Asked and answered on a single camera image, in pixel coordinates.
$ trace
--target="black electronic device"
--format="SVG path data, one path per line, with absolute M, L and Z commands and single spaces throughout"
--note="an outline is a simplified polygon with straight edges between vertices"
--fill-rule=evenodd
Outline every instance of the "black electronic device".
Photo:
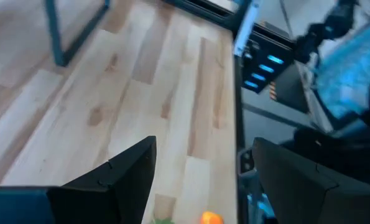
M 243 87 L 260 93 L 294 61 L 308 63 L 311 53 L 318 54 L 324 40 L 337 39 L 349 32 L 356 4 L 356 0 L 339 1 L 323 23 L 311 24 L 307 33 L 296 40 L 254 24 L 243 53 Z
M 155 160 L 149 136 L 61 187 L 0 187 L 0 223 L 141 223 Z
M 363 148 L 322 147 L 345 157 L 370 157 Z M 370 223 L 370 184 L 262 138 L 255 138 L 252 156 L 258 186 L 269 197 L 278 223 Z M 370 170 L 370 166 L 349 167 L 353 172 Z

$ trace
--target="wood grain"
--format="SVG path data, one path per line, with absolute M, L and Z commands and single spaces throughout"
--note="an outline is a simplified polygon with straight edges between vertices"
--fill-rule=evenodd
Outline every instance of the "wood grain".
M 63 46 L 100 4 L 58 2 Z M 58 68 L 42 2 L 0 0 L 0 185 L 62 185 L 153 135 L 142 223 L 236 223 L 231 33 L 158 0 L 112 4 Z
M 45 113 L 62 77 L 40 70 L 0 119 L 0 182 Z

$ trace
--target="blue led light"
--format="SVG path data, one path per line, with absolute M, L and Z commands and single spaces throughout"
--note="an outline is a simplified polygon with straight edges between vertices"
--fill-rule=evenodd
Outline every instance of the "blue led light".
M 256 78 L 256 79 L 262 80 L 262 81 L 266 80 L 265 77 L 263 77 L 262 75 L 258 75 L 258 74 L 255 74 L 255 73 L 253 73 L 251 76 Z
M 259 68 L 261 68 L 261 69 L 263 69 L 263 70 L 265 70 L 267 72 L 270 72 L 270 73 L 274 72 L 274 69 L 273 68 L 270 68 L 270 67 L 268 67 L 266 65 L 259 65 Z
M 280 58 L 277 58 L 277 57 L 275 57 L 273 55 L 269 55 L 269 56 L 267 56 L 267 58 L 269 60 L 271 60 L 273 62 L 276 62 L 276 63 L 279 63 L 279 64 L 283 64 L 284 63 L 283 60 L 281 60 Z
M 255 84 L 255 83 L 253 83 L 253 82 L 245 81 L 244 83 L 247 84 L 247 85 L 249 85 L 249 86 L 251 86 L 251 87 L 258 88 L 258 85 Z

